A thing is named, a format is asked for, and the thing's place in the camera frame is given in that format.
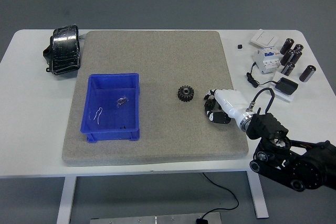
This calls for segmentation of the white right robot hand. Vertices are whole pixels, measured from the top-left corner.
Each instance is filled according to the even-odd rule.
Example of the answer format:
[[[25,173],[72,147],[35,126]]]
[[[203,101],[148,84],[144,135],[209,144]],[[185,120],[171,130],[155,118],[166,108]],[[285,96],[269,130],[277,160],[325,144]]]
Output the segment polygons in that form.
[[[238,90],[214,89],[204,97],[206,116],[213,123],[228,124],[231,119],[246,132],[252,120],[254,103],[248,104]]]

